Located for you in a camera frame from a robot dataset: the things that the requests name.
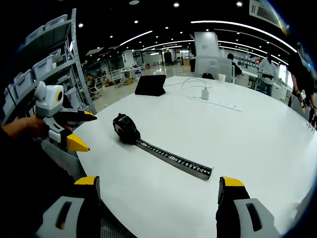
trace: table surface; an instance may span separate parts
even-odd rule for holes
[[[188,77],[174,76],[165,84]],[[200,81],[165,86],[160,97],[131,94],[97,114],[74,133],[90,147],[79,152],[88,176],[100,176],[101,198],[138,238],[216,237],[219,178],[239,179],[275,217],[280,233],[311,188],[316,172],[317,133],[295,111],[239,85],[204,79],[210,97],[241,112],[190,100]],[[112,125],[130,116],[141,138],[199,164],[214,167],[208,181],[191,176],[134,145],[122,144]]]
[[[139,66],[139,67],[136,67],[136,68],[129,68],[129,69],[125,69],[125,70],[120,71],[120,73],[130,72],[130,71],[133,71],[133,70],[139,70],[141,68],[142,68],[142,66]]]
[[[244,73],[244,74],[246,74],[248,76],[252,76],[252,77],[255,77],[255,78],[258,77],[258,75],[255,74],[255,73],[251,73],[251,72],[248,72],[248,71],[245,71],[245,70],[241,70],[241,71],[242,71],[242,73]]]

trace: white power strip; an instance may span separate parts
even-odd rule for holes
[[[233,109],[233,110],[238,111],[238,112],[242,111],[241,108],[239,108],[235,104],[226,103],[226,102],[220,102],[220,101],[217,101],[216,99],[212,99],[212,98],[209,98],[209,100],[204,100],[201,97],[189,97],[189,99],[196,100],[196,101],[201,101],[201,102],[205,102],[205,103],[216,104],[218,106],[229,108],[229,109]]]

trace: tape measure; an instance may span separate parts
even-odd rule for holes
[[[136,145],[142,150],[199,179],[208,180],[210,178],[213,169],[184,159],[142,140],[133,120],[127,115],[119,114],[113,120],[113,127],[123,143]]]

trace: tablet case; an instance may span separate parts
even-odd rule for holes
[[[165,93],[163,85],[166,75],[147,75],[141,76],[138,86],[135,89],[137,95],[160,96]]]

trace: air conditioner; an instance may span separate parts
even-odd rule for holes
[[[286,27],[283,19],[266,0],[250,0],[249,15],[269,22],[281,29]]]

